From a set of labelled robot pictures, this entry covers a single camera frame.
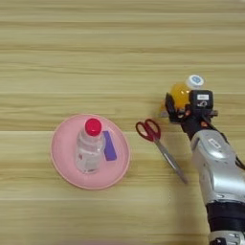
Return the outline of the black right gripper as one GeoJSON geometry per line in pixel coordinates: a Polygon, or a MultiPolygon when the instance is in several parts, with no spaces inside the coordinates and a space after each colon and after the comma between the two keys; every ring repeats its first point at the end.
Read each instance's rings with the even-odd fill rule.
{"type": "Polygon", "coordinates": [[[178,112],[170,93],[166,93],[165,107],[169,121],[180,124],[182,130],[188,135],[190,140],[201,130],[215,130],[215,127],[212,125],[212,118],[218,116],[218,112],[215,110],[202,109],[178,112]]]}

